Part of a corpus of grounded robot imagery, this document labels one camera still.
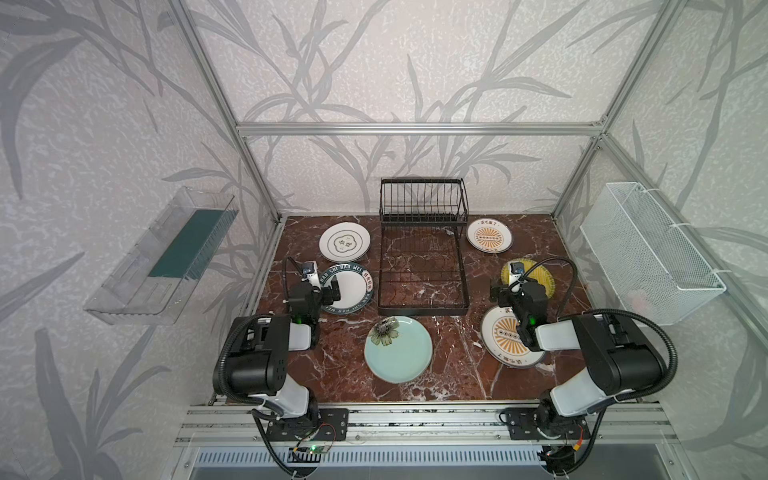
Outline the yellow green woven plate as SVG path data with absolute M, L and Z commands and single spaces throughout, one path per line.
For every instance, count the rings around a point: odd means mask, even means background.
M 502 270 L 500 273 L 500 279 L 504 285 L 508 285 L 510 283 L 513 263 L 521 263 L 524 267 L 523 271 L 527 271 L 529 268 L 531 268 L 535 264 L 535 261 L 529 258 L 515 258 L 508 261 L 502 267 Z M 534 279 L 539 284 L 544 285 L 547 291 L 547 295 L 549 297 L 553 295 L 553 292 L 555 290 L 554 277 L 545 266 L 540 266 L 536 270 L 534 270 L 529 275 L 529 279 Z

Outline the small white orange sunburst plate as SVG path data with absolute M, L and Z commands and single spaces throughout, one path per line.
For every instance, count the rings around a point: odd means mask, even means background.
M 501 221 L 492 218 L 473 221 L 467 227 L 466 238 L 471 246 L 488 254 L 503 253 L 513 243 L 510 229 Z

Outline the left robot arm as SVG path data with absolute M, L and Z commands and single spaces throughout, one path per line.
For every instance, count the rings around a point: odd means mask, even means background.
M 316 262 L 287 257 L 283 274 L 289 265 L 300 281 L 283 283 L 286 312 L 236 318 L 215 363 L 212 385 L 218 395 L 253 405 L 259 421 L 313 429 L 320 424 L 317 400 L 287 373 L 289 353 L 317 346 L 321 308 L 341 294 L 336 280 L 326 287 L 320 284 Z

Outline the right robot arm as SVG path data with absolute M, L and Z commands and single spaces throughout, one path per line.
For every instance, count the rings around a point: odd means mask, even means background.
M 558 351 L 580 352 L 585 366 L 546 391 L 536 408 L 508 409 L 500 419 L 512 437 L 592 435 L 588 415 L 663 390 L 677 373 L 678 353 L 659 325 L 631 311 L 601 308 L 550 319 L 554 286 L 534 276 L 545 264 L 520 259 L 502 268 L 490 286 L 494 306 L 481 322 L 482 342 L 508 367 L 533 367 Z

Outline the large white orange sunburst plate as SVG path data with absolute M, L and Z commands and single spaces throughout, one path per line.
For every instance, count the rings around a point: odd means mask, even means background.
M 545 353 L 531 351 L 525 346 L 517 326 L 518 319 L 511 307 L 493 307 L 481 322 L 482 343 L 501 364 L 517 369 L 532 368 L 545 358 Z

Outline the white plate green lettered rim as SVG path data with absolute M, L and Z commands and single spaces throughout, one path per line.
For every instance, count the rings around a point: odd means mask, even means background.
M 340 291 L 340 299 L 322 309 L 333 315 L 347 315 L 363 309 L 373 298 L 373 277 L 361 265 L 350 262 L 337 264 L 320 277 L 322 287 L 330 287 L 336 280 Z

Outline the white plate grey flower outline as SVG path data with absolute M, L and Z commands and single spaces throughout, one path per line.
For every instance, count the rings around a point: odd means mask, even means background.
M 371 235 L 362 225 L 341 222 L 326 229 L 319 239 L 321 255 L 335 263 L 355 262 L 364 257 L 371 245 Z

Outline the mint green flower plate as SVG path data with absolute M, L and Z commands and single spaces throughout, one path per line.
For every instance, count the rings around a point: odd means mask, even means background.
M 370 329 L 364 347 L 367 366 L 379 379 L 401 384 L 424 373 L 433 343 L 421 322 L 405 316 L 386 317 Z

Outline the pink object in basket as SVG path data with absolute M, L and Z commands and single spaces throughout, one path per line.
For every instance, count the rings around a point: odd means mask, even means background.
M 644 314 L 652 307 L 652 302 L 644 290 L 629 291 L 626 300 L 631 309 L 640 314 Z

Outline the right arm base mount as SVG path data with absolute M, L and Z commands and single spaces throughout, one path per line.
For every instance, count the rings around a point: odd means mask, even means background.
M 548 407 L 511 407 L 498 414 L 512 440 L 576 441 L 591 438 L 584 416 L 564 417 Z

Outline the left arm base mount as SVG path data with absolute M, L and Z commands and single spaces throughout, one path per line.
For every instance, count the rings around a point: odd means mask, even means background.
M 268 424 L 270 441 L 343 441 L 346 439 L 350 411 L 346 408 L 320 408 L 306 415 Z

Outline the clear plastic wall bin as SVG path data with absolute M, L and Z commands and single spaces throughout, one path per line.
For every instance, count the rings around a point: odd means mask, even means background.
M 84 310 L 109 325 L 172 325 L 239 213 L 235 196 L 181 187 Z

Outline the aluminium front rail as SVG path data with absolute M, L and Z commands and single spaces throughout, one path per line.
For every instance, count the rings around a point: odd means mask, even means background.
M 324 420 L 313 436 L 335 446 L 514 444 L 504 410 L 534 410 L 536 401 L 326 403 L 345 409 L 342 420 Z M 658 403 L 610 407 L 596 436 L 604 444 L 678 444 L 677 433 Z M 173 445 L 259 446 L 247 406 L 190 407 Z

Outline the aluminium cage frame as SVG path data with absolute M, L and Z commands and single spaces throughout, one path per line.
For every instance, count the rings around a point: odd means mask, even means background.
M 614 165 L 630 180 L 642 184 L 659 204 L 660 208 L 678 222 L 683 220 L 680 210 L 674 206 L 658 188 L 642 167 L 633 161 L 626 150 L 611 134 L 627 101 L 637 90 L 644 74 L 649 70 L 655 57 L 661 52 L 664 42 L 671 34 L 684 8 L 685 1 L 665 1 L 647 36 L 641 43 L 620 86 L 611 100 L 606 113 L 599 121 L 592 122 L 513 122 L 513 123 L 467 123 L 467 122 L 271 122 L 239 123 L 225 99 L 220 81 L 213 64 L 205 52 L 203 41 L 197 32 L 191 10 L 183 1 L 169 3 L 170 17 L 180 27 L 182 38 L 189 48 L 196 67 L 214 103 L 221 113 L 227 132 L 234 140 L 236 149 L 246 160 L 257 184 L 265 194 L 268 190 L 263 175 L 258 171 L 248 150 L 244 137 L 256 136 L 588 136 L 590 143 L 580 157 L 576 170 L 571 174 L 564 193 L 556 203 L 554 214 L 559 215 L 565 202 L 573 196 L 576 185 L 585 176 L 596 152 L 608 154 Z

